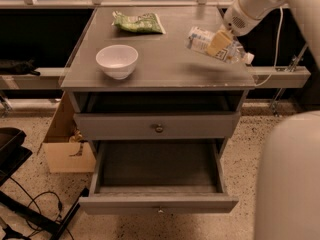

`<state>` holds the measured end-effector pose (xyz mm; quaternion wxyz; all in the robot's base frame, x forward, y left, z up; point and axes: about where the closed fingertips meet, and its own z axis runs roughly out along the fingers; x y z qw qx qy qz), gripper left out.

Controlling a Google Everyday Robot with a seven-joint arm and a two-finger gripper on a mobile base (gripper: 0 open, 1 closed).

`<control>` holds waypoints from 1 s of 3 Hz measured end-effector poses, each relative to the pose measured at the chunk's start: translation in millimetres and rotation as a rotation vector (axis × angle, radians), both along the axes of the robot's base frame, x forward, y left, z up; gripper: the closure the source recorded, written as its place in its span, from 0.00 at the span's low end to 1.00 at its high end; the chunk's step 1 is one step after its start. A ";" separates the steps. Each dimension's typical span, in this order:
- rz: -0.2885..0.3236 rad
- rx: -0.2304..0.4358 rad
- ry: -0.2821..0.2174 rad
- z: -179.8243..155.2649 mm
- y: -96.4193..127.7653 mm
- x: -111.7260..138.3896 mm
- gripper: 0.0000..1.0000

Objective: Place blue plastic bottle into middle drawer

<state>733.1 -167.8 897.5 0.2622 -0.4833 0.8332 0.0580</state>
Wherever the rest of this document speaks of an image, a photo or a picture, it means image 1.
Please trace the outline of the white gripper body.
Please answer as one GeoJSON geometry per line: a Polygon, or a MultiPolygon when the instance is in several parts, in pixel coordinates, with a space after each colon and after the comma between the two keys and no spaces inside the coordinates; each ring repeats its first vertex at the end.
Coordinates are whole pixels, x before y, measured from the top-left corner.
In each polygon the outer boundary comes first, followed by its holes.
{"type": "Polygon", "coordinates": [[[224,26],[234,36],[251,32],[272,10],[286,0],[234,0],[223,16],[224,26]]]}

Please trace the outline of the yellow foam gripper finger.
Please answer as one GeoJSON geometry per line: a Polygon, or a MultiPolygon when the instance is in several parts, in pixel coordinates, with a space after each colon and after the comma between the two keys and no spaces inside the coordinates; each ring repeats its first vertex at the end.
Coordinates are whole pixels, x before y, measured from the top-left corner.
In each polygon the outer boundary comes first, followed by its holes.
{"type": "Polygon", "coordinates": [[[233,40],[233,35],[227,30],[218,30],[215,33],[207,31],[206,36],[209,38],[206,52],[210,56],[216,56],[219,51],[230,45],[233,40]]]}

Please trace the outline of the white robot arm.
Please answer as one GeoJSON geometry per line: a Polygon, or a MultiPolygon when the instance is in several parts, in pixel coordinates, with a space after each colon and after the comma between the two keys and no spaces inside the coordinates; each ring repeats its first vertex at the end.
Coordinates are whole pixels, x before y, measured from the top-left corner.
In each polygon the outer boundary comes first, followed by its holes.
{"type": "MultiPolygon", "coordinates": [[[[249,33],[272,9],[288,4],[320,66],[320,0],[235,0],[208,53],[249,33]]],[[[320,240],[320,113],[280,122],[267,138],[258,168],[254,240],[320,240]]]]}

